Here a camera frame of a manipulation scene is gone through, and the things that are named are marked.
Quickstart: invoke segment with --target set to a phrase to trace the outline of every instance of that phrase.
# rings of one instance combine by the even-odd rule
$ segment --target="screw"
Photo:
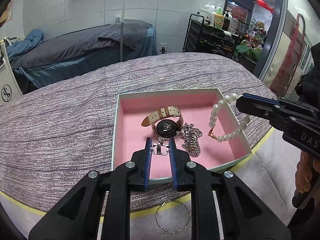
[[[224,174],[224,176],[226,178],[232,178],[233,177],[233,172],[232,171],[225,171],[223,174]]]
[[[125,163],[125,166],[126,166],[127,168],[133,168],[135,165],[136,165],[136,164],[135,164],[134,162],[131,162],[131,161]]]
[[[96,171],[90,171],[89,174],[88,174],[88,177],[90,179],[94,179],[98,176],[98,173]]]
[[[194,167],[197,166],[197,164],[196,164],[195,162],[187,162],[187,166],[188,166],[189,168],[194,168]]]

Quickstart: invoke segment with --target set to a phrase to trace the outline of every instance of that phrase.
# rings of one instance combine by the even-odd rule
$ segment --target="human hand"
[[[300,193],[308,192],[311,188],[310,181],[312,179],[312,167],[309,164],[311,156],[306,152],[301,152],[300,161],[297,164],[297,172],[295,174],[296,188]],[[320,161],[313,161],[313,168],[320,173]],[[312,196],[315,198],[315,203],[320,201],[320,189]]]

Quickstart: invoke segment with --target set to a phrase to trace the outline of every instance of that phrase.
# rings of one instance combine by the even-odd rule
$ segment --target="silver chain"
[[[180,131],[180,137],[184,140],[182,147],[188,152],[191,157],[200,155],[200,146],[198,138],[202,136],[202,132],[194,127],[194,124],[185,123]]]

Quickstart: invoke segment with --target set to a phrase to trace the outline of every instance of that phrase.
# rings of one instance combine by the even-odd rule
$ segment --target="bed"
[[[24,41],[6,48],[14,76],[26,94],[58,81],[119,62],[120,23],[68,33],[43,41],[33,30]],[[124,61],[155,56],[156,30],[146,22],[125,20]]]
[[[119,93],[217,87],[223,94],[275,95],[240,64],[219,55],[173,53],[103,67],[40,88],[0,108],[0,201],[27,236],[31,228],[88,171],[111,169],[112,138]],[[238,119],[235,104],[231,105]],[[299,149],[281,138],[267,120],[252,117],[245,131],[255,153],[235,172],[288,224]],[[131,239],[191,239],[190,230],[162,234],[155,206],[190,195],[172,184],[131,195]],[[185,219],[180,206],[163,211],[177,229]]]

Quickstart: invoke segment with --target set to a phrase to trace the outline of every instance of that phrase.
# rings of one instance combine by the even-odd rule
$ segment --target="white lamp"
[[[120,33],[120,62],[123,61],[123,26],[124,26],[124,10],[125,10],[125,0],[123,0],[122,5],[122,17],[121,17],[121,33]]]

